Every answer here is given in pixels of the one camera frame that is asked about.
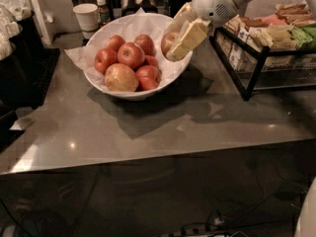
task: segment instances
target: apple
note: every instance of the apple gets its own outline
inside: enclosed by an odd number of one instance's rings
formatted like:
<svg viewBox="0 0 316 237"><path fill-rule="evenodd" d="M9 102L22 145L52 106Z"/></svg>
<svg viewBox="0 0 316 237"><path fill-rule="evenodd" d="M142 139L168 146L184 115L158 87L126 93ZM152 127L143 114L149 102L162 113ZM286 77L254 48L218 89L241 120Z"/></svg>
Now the apple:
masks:
<svg viewBox="0 0 316 237"><path fill-rule="evenodd" d="M145 55L145 61L142 65L152 65L159 68L158 60L154 56L151 56L151 55Z"/></svg>
<svg viewBox="0 0 316 237"><path fill-rule="evenodd" d="M165 57L166 57L167 52L170 50L171 46L174 44L174 42L178 38L178 35L179 35L179 32L171 31L162 37L160 47Z"/></svg>
<svg viewBox="0 0 316 237"><path fill-rule="evenodd" d="M102 48L95 56L95 68L105 74L109 66L118 63L118 53L111 48Z"/></svg>
<svg viewBox="0 0 316 237"><path fill-rule="evenodd" d="M138 44L146 55L155 55L155 44L149 35L139 35L135 38L134 43Z"/></svg>
<svg viewBox="0 0 316 237"><path fill-rule="evenodd" d="M156 89L161 81L159 68L152 65L144 65L138 68L136 76L139 81L139 89L142 91Z"/></svg>
<svg viewBox="0 0 316 237"><path fill-rule="evenodd" d="M109 91L136 91L139 82L135 71L125 64L112 64L105 75L105 84Z"/></svg>
<svg viewBox="0 0 316 237"><path fill-rule="evenodd" d="M124 43L125 43L125 40L122 36L113 35L106 42L106 47L111 48L114 51L119 51L120 46L123 45Z"/></svg>
<svg viewBox="0 0 316 237"><path fill-rule="evenodd" d="M118 50L118 62L137 69L144 63L145 53L143 49L134 42L125 42Z"/></svg>

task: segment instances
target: paper cup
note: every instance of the paper cup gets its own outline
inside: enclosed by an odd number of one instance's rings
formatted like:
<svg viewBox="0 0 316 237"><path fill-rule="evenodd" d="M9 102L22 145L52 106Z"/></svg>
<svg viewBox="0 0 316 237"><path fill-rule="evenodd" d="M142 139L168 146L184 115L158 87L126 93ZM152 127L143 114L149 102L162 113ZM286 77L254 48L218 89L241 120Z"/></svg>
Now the paper cup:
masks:
<svg viewBox="0 0 316 237"><path fill-rule="evenodd" d="M73 8L85 39L89 39L98 29L98 6L79 4Z"/></svg>

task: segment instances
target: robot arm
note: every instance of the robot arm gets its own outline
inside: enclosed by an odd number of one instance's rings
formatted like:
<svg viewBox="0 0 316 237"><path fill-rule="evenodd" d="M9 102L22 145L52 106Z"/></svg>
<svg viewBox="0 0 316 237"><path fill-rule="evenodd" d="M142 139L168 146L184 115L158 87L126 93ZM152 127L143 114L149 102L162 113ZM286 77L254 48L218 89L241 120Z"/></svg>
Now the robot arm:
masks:
<svg viewBox="0 0 316 237"><path fill-rule="evenodd" d="M210 26L218 28L234 18L238 14L239 7L247 4L250 1L251 0L192 0L191 4L193 11L195 12L199 20L210 22ZM316 0L306 0L306 3L308 4L309 9L313 13L313 15L316 15ZM180 60L183 54L185 54L186 52L188 53L199 45L198 41L201 42L201 40L204 40L207 37L207 35L203 35L197 41L196 37L192 37L190 28L188 28L187 31L183 32L184 33L181 36L181 40L178 40L178 43L174 44L174 46L172 46L171 50L167 54L168 59L173 61ZM196 40L196 42L192 45L193 48L182 46L182 40L188 39ZM182 55L175 55L178 50L180 50L180 53Z"/></svg>

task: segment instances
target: white bowl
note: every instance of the white bowl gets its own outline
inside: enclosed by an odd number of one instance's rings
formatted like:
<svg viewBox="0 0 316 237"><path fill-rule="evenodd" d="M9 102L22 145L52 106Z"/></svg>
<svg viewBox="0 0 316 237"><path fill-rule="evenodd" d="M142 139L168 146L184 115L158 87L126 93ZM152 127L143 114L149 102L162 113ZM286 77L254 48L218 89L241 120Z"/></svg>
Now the white bowl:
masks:
<svg viewBox="0 0 316 237"><path fill-rule="evenodd" d="M157 92L162 91L172 82L174 82L187 68L190 63L193 52L189 52L185 58L180 61L172 62L167 60L162 54L160 43L164 30L172 18L156 13L136 13L116 19L99 29L88 41L87 46L93 46L95 50L105 47L106 41L113 35L121 35L125 41L133 41L137 35L149 34L154 40L156 47L155 57L159 62L159 68L162 71L162 79L158 88L149 91L139 92L113 92L105 86L104 77L101 75L84 71L88 81L98 90L113 97L127 99L131 101L141 101Z"/></svg>

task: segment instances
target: countertop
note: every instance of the countertop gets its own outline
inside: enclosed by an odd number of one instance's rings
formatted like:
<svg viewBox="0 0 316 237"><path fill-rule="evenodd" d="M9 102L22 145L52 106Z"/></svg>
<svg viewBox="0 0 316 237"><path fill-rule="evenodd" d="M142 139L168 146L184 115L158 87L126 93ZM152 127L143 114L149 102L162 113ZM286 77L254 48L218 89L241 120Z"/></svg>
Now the countertop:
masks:
<svg viewBox="0 0 316 237"><path fill-rule="evenodd" d="M17 109L15 126L25 132L0 153L1 174L315 137L316 91L260 93L245 102L208 39L172 86L142 102L95 89L64 52L81 43L81 33L53 43L61 53L44 103Z"/></svg>

